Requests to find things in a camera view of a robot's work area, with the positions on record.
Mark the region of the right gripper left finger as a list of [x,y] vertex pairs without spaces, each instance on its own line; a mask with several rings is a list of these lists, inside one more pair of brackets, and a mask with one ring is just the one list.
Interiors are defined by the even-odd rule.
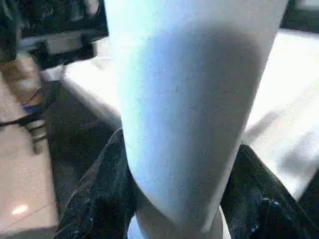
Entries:
[[125,239],[136,211],[122,128],[81,178],[62,214],[56,239]]

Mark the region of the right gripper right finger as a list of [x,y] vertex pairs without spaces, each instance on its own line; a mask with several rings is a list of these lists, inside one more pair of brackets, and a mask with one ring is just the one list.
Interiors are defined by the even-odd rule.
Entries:
[[318,227],[247,145],[240,145],[221,208],[233,239],[317,239]]

